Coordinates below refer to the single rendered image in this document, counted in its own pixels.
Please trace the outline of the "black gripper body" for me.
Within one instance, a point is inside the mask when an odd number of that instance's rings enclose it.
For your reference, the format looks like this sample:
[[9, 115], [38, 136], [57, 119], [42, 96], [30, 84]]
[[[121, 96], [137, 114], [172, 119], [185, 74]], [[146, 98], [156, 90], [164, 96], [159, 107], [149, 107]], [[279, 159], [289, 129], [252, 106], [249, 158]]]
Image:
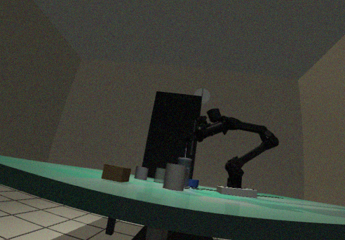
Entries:
[[205, 124], [199, 124], [199, 127], [201, 127], [199, 131], [202, 137], [202, 139], [200, 139], [200, 142], [203, 142], [203, 140], [206, 139], [207, 137], [210, 137], [216, 134], [215, 128], [212, 124], [210, 124], [209, 126], [206, 126]]

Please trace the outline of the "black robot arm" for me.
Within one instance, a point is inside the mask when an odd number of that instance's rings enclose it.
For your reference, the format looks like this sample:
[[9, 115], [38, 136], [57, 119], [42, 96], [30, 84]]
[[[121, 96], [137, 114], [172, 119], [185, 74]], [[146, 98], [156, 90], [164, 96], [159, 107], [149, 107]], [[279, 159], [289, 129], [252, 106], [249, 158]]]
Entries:
[[[277, 147], [279, 144], [279, 140], [265, 126], [241, 122], [233, 117], [221, 116], [218, 108], [210, 109], [209, 111], [207, 111], [207, 113], [211, 123], [214, 123], [213, 126], [215, 128], [216, 134], [223, 131], [225, 135], [228, 130], [243, 130], [258, 133], [262, 140], [262, 144], [260, 146], [254, 148], [253, 150], [249, 151], [247, 154], [244, 154], [239, 158], [236, 156], [231, 160], [228, 160], [225, 166], [225, 170], [229, 174], [227, 187], [242, 189], [241, 183], [244, 172], [241, 168], [243, 167], [243, 165], [254, 159], [256, 156], [259, 156], [259, 154], [265, 152], [266, 150]], [[206, 119], [207, 116], [200, 116], [196, 121], [198, 124], [205, 124], [206, 126], [209, 126], [210, 124], [206, 121]]]

